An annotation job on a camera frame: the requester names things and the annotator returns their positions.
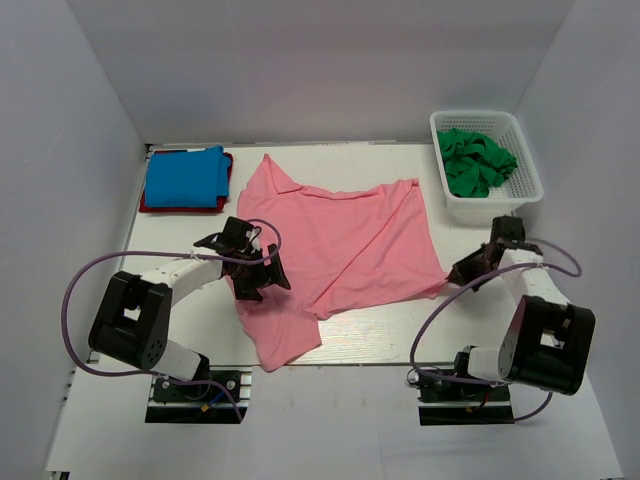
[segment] cable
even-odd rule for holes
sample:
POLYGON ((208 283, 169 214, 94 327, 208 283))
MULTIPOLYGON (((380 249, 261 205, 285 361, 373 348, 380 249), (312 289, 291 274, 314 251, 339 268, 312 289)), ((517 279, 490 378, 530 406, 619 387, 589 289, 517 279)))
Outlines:
MULTIPOLYGON (((276 249, 272 253, 270 253, 266 257, 261 258, 259 260, 240 260, 240 259, 237 259, 237 258, 221 257, 221 256, 218 256, 218 255, 198 255, 197 258, 202 259, 202 260, 222 260, 222 261, 225 261, 225 262, 237 263, 237 264, 240 264, 240 265, 258 265, 260 263, 264 263, 267 260, 270 260, 273 257, 275 257, 278 254, 278 252, 280 251, 280 247, 282 246, 282 237, 280 236, 280 232, 276 229, 276 227, 274 227, 271 223, 267 222, 266 220, 261 220, 259 218, 252 218, 250 220, 247 220, 247 222, 249 222, 249 223, 251 223, 251 222, 262 223, 262 224, 266 225, 267 227, 269 227, 271 230, 273 230, 273 233, 276 234, 276 237, 278 239, 278 244, 276 246, 276 249)), ((125 372, 104 372, 102 370, 96 370, 96 369, 91 368, 88 365, 86 365, 80 359, 80 357, 78 357, 78 355, 76 354, 75 350, 73 349, 73 345, 71 344, 71 338, 69 336, 69 321, 68 321, 69 300, 71 299, 71 293, 73 292, 73 289, 75 288, 75 286, 78 283, 78 281, 80 280, 80 278, 85 273, 87 273, 87 271, 89 269, 91 269, 92 267, 95 267, 99 263, 105 262, 107 260, 111 260, 112 258, 133 257, 133 256, 139 256, 139 257, 192 258, 193 255, 190 254, 190 253, 148 252, 148 251, 144 251, 144 250, 113 252, 113 253, 107 253, 106 255, 102 255, 102 256, 100 256, 98 258, 95 258, 95 259, 91 260, 89 263, 87 263, 84 267, 82 267, 80 270, 78 270, 76 272, 76 274, 73 276, 73 278, 69 282, 69 285, 67 286, 67 289, 64 292, 64 297, 62 298, 62 308, 61 308, 61 312, 60 312, 60 323, 61 323, 61 328, 62 328, 62 340, 64 341, 64 346, 67 349, 67 353, 71 357, 71 360, 73 360, 73 362, 78 366, 78 368, 80 368, 81 370, 83 370, 83 371, 85 371, 87 373, 90 373, 92 375, 97 375, 99 377, 129 377, 129 376, 132 376, 132 375, 164 376, 161 373, 154 372, 154 371, 146 372, 146 371, 142 371, 142 370, 129 370, 129 371, 125 371, 125 372)), ((242 422, 242 414, 240 413, 240 410, 238 409, 238 405, 233 400, 233 397, 231 396, 229 391, 222 384, 220 384, 220 383, 218 383, 218 382, 216 382, 214 380, 189 380, 189 381, 184 381, 184 380, 178 380, 176 378, 171 378, 171 377, 168 377, 167 381, 169 383, 174 384, 174 385, 180 385, 180 386, 209 385, 209 386, 213 386, 213 387, 219 388, 220 391, 231 402, 231 405, 233 406, 233 409, 236 412, 238 420, 240 420, 242 422)))
POLYGON ((215 405, 218 400, 220 400, 222 398, 222 396, 224 395, 224 392, 220 392, 218 395, 216 395, 213 400, 211 400, 209 403, 207 403, 207 406, 209 408, 211 408, 213 405, 215 405))
POLYGON ((209 385, 209 388, 207 388, 204 391, 204 393, 200 395, 198 398, 191 398, 191 397, 187 397, 186 395, 184 396, 184 398, 186 398, 187 400, 191 400, 192 402, 197 402, 198 400, 202 400, 204 397, 206 397, 207 393, 209 393, 210 390, 211 390, 211 385, 209 385))
POLYGON ((411 345, 411 351, 409 352, 409 363, 411 364, 411 366, 413 367, 413 369, 416 371, 416 373, 418 375, 421 375, 423 377, 433 378, 433 379, 436 379, 436 380, 448 380, 448 381, 451 381, 451 382, 468 383, 468 384, 473 384, 473 385, 493 385, 493 386, 502 385, 502 383, 499 383, 499 382, 489 382, 487 380, 480 380, 480 379, 477 379, 477 378, 453 377, 451 375, 442 375, 442 374, 438 374, 438 373, 429 372, 427 370, 423 370, 416 363, 416 350, 418 349, 418 345, 420 344, 420 339, 424 335, 424 332, 427 330, 427 328, 429 328, 429 325, 431 325, 433 323, 433 321, 436 319, 436 317, 449 304, 454 302, 460 295, 462 295, 467 290, 475 287, 476 285, 480 285, 480 284, 482 284, 484 282, 487 282, 487 281, 491 280, 492 278, 495 278, 495 277, 497 277, 499 275, 502 275, 503 273, 511 272, 513 270, 518 270, 518 269, 521 269, 521 268, 547 267, 547 268, 550 268, 552 270, 556 270, 556 271, 558 271, 560 273, 563 273, 563 274, 568 275, 568 276, 573 277, 573 278, 578 278, 578 277, 580 277, 582 275, 582 267, 580 266, 580 263, 572 255, 570 255, 566 250, 560 248, 559 246, 557 246, 557 245, 555 245, 555 244, 553 244, 551 242, 540 241, 540 240, 536 240, 536 241, 539 241, 540 243, 543 243, 544 245, 552 247, 552 248, 556 249, 557 251, 559 251, 560 253, 562 253, 563 255, 565 255, 573 263, 574 267, 576 268, 576 271, 572 272, 570 270, 567 270, 564 267, 560 267, 560 266, 555 265, 553 263, 527 262, 527 263, 518 263, 516 265, 510 265, 510 266, 504 267, 504 268, 499 268, 499 269, 494 270, 492 272, 489 272, 489 273, 486 273, 484 275, 481 275, 480 277, 476 278, 475 280, 472 280, 471 282, 467 283, 464 287, 461 287, 460 289, 458 289, 456 291, 456 293, 454 293, 450 297, 446 298, 440 305, 438 305, 436 307, 436 309, 433 311, 433 313, 431 313, 431 315, 429 315, 429 317, 425 320, 425 322, 422 325, 422 327, 420 327, 420 330, 418 330, 418 334, 416 335, 416 338, 413 340, 413 344, 411 345))
POLYGON ((478 405, 477 407, 467 407, 465 410, 467 411, 467 413, 477 412, 478 410, 482 410, 482 408, 487 404, 488 401, 489 401, 489 392, 486 392, 484 394, 484 398, 482 399, 482 402, 480 402, 480 405, 478 405))
POLYGON ((253 243, 253 241, 258 238, 260 236, 260 234, 262 233, 262 227, 256 227, 256 229, 258 229, 258 231, 253 235, 253 237, 251 237, 251 239, 249 240, 249 246, 251 246, 251 244, 253 243))
POLYGON ((522 415, 521 417, 516 417, 513 419, 514 422, 522 422, 523 420, 529 420, 531 417, 535 417, 537 414, 539 414, 542 410, 544 410, 545 408, 547 408, 547 405, 549 405, 551 403, 551 399, 553 398, 553 392, 549 392, 547 393, 547 398, 544 399, 544 402, 542 402, 542 404, 536 408, 533 412, 531 413, 527 413, 526 415, 522 415))

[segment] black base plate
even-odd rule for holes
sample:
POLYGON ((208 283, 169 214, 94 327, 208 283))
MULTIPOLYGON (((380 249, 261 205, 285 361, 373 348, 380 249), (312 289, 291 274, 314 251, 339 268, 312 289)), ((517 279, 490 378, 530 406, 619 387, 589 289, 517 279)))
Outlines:
MULTIPOLYGON (((442 373, 451 375, 453 370, 442 370, 442 373)), ((508 403, 511 394, 506 385, 491 388, 420 377, 415 386, 420 391, 418 416, 422 426, 513 423, 513 411, 508 403), (477 409, 487 394, 486 404, 477 409)))
MULTIPOLYGON (((240 370, 212 370, 209 372, 211 380, 226 387, 227 382, 235 382, 235 387, 229 390, 235 402, 242 402, 240 388, 242 374, 240 370)), ((238 424, 240 423, 235 410, 226 396, 222 397, 216 406, 202 411, 201 407, 220 394, 220 390, 209 386, 177 386, 173 384, 163 388, 165 380, 157 378, 153 384, 151 400, 156 405, 149 405, 145 416, 145 423, 189 423, 189 424, 238 424)), ((244 418, 247 411, 245 406, 239 406, 240 414, 244 418)))

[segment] white plastic basket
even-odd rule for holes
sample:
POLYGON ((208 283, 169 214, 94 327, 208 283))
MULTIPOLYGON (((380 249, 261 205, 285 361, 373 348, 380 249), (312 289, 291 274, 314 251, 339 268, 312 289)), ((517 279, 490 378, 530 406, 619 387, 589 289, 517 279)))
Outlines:
POLYGON ((507 112, 491 110, 446 110, 431 114, 431 134, 438 158, 440 179, 447 209, 458 220, 470 223, 491 222, 525 203, 542 199, 543 190, 531 153, 516 117, 507 112), (449 191, 437 131, 457 128, 466 132, 484 133, 516 157, 516 168, 502 186, 491 188, 487 198, 460 198, 449 191))

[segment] green cloth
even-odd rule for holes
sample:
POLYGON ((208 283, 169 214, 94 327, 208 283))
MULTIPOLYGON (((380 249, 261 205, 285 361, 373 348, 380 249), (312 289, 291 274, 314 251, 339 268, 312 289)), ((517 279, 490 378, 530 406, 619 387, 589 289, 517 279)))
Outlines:
POLYGON ((438 143, 449 191, 457 197, 487 197, 518 167, 516 157, 482 133, 452 128, 438 132, 438 143))

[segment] folded cloth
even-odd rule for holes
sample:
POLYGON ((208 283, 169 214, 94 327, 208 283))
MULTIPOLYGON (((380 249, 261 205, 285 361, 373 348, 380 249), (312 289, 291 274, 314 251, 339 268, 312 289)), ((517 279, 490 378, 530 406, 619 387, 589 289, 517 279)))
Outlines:
POLYGON ((229 195, 229 159, 222 147, 152 155, 145 185, 147 207, 216 207, 229 195))
MULTIPOLYGON (((318 319, 435 295, 446 283, 416 179, 332 193, 294 182, 265 155, 240 194, 238 216, 268 220, 282 234, 291 290, 273 285, 260 303, 236 302, 267 371, 321 345, 318 319)), ((265 228, 260 244, 275 242, 265 228)))
MULTIPOLYGON (((156 151, 156 153, 171 155, 175 153, 171 150, 160 150, 156 151)), ((233 156, 230 153, 224 152, 223 154, 228 160, 229 167, 227 169, 227 181, 223 182, 223 185, 227 186, 227 192, 229 191, 229 182, 231 181, 231 171, 233 170, 233 156)), ((144 190, 142 191, 142 196, 140 197, 140 205, 138 207, 138 211, 140 213, 202 213, 202 214, 212 214, 219 213, 224 209, 224 205, 227 201, 227 196, 218 196, 218 204, 215 207, 147 207, 146 204, 146 195, 144 190)))
POLYGON ((481 133, 452 128, 438 132, 449 191, 458 197, 487 197, 518 167, 516 157, 481 133))

